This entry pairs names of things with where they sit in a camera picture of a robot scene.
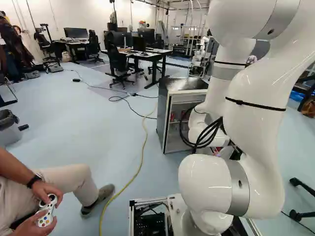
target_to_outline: gray shoe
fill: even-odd
[[[81,208],[81,215],[84,217],[89,216],[91,211],[95,208],[95,206],[97,206],[104,200],[108,201],[113,195],[114,191],[115,191],[115,186],[113,184],[108,184],[100,188],[98,190],[98,199],[91,206],[88,206],[88,207],[83,206]]]

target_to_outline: person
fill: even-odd
[[[14,82],[21,81],[23,71],[32,68],[33,55],[23,45],[21,37],[0,12],[0,34],[5,41],[8,77]]]
[[[14,28],[14,30],[18,34],[18,36],[21,37],[21,33],[22,33],[21,28],[19,26],[16,26],[16,25],[13,25],[12,27]]]
[[[77,164],[32,171],[11,153],[0,148],[0,236],[46,236],[56,226],[57,218],[40,228],[36,220],[46,212],[34,214],[39,201],[50,203],[49,193],[57,196],[59,207],[63,194],[73,192],[82,204],[81,214],[88,217],[96,205],[108,200],[114,192],[109,184],[98,189],[88,165]],[[14,224],[22,223],[12,230]]]
[[[9,19],[9,17],[6,15],[5,11],[1,11],[1,13],[2,13],[3,16],[5,17],[5,19],[6,19],[9,23],[11,23],[11,22],[10,22],[10,19]]]

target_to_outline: black desk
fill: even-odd
[[[107,50],[101,50],[102,53],[107,54]],[[141,71],[140,68],[138,67],[139,65],[139,60],[145,60],[145,61],[151,61],[153,64],[153,69],[152,69],[152,82],[145,86],[145,89],[148,89],[154,85],[156,85],[158,83],[157,81],[157,63],[159,60],[161,60],[163,58],[162,54],[158,54],[158,53],[154,53],[153,51],[149,52],[148,51],[148,56],[144,56],[144,55],[139,55],[139,54],[128,54],[125,51],[120,51],[119,53],[124,54],[126,56],[128,56],[129,58],[134,59],[134,65],[135,65],[135,71]]]
[[[73,63],[79,64],[79,62],[77,62],[77,60],[75,59],[75,55],[72,52],[72,49],[76,50],[78,48],[86,48],[89,44],[89,41],[79,41],[79,42],[67,42],[67,41],[63,41],[63,40],[53,40],[53,43],[56,45],[55,46],[55,55],[58,58],[62,57],[62,51],[64,51],[66,45],[69,47],[70,49],[70,55],[71,55],[71,59]]]
[[[172,50],[167,50],[167,49],[158,49],[158,48],[153,48],[153,50],[148,50],[146,49],[146,52],[150,53],[158,53],[163,56],[163,62],[162,62],[162,78],[165,77],[165,69],[166,69],[166,56],[171,55],[173,53]]]

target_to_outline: game controller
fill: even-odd
[[[37,220],[37,225],[40,228],[47,227],[54,220],[53,212],[54,212],[54,208],[55,208],[55,205],[57,204],[58,199],[57,199],[57,196],[55,194],[52,194],[52,193],[48,194],[48,197],[51,201],[50,204],[46,204],[44,201],[40,201],[38,204],[40,207],[40,210],[36,213],[39,213],[43,210],[48,210],[46,215],[44,215],[43,217],[41,217]]]

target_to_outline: trash can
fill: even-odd
[[[18,123],[19,118],[10,110],[0,111],[0,147],[15,143],[22,138]]]

